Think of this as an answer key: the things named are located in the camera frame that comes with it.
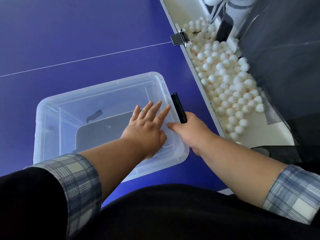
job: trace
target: person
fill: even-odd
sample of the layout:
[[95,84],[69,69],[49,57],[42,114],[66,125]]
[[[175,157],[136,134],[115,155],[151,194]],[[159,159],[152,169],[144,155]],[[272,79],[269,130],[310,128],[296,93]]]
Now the person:
[[121,138],[0,178],[0,239],[310,239],[320,177],[212,133],[193,113],[168,123],[234,192],[156,185],[102,202],[164,145],[170,106],[137,105]]

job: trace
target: plaid shirt sleeve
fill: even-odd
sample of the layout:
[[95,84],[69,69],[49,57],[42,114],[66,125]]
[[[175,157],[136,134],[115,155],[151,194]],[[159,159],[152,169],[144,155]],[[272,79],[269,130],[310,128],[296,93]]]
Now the plaid shirt sleeve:
[[32,167],[49,171],[61,184],[67,201],[66,238],[76,235],[100,212],[101,184],[94,166],[79,154],[66,154]]
[[274,182],[263,208],[310,225],[320,208],[320,176],[288,165]]

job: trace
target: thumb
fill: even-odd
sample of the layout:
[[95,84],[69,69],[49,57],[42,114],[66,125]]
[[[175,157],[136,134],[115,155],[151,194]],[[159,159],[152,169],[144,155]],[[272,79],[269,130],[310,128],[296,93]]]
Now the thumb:
[[160,130],[160,145],[161,147],[166,143],[167,136],[163,130]]
[[183,125],[180,124],[180,123],[172,123],[172,122],[170,122],[170,123],[167,124],[167,127],[170,130],[172,130],[173,132],[177,133],[177,134],[179,134],[179,132],[181,131],[182,126]]

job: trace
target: pile of ping pong balls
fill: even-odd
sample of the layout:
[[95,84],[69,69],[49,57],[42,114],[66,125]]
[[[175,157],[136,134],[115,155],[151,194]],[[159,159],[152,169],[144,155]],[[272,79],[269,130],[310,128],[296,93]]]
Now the pile of ping pong balls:
[[216,40],[213,24],[201,17],[184,24],[191,41],[191,61],[219,117],[227,117],[224,128],[228,139],[238,144],[239,136],[249,126],[246,114],[264,111],[256,82],[248,74],[247,59],[238,59],[227,43]]

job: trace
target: black latch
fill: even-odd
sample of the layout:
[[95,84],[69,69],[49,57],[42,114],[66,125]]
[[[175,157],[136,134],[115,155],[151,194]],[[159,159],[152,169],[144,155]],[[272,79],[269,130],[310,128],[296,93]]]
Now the black latch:
[[180,102],[180,99],[178,97],[178,93],[174,93],[171,95],[174,107],[176,108],[178,117],[180,119],[181,124],[185,124],[187,122],[187,116],[186,113],[184,112],[183,108],[182,108],[182,104]]
[[186,48],[191,46],[191,42],[189,37],[186,34],[186,30],[184,28],[180,29],[178,33],[175,33],[170,36],[173,45],[184,45]]

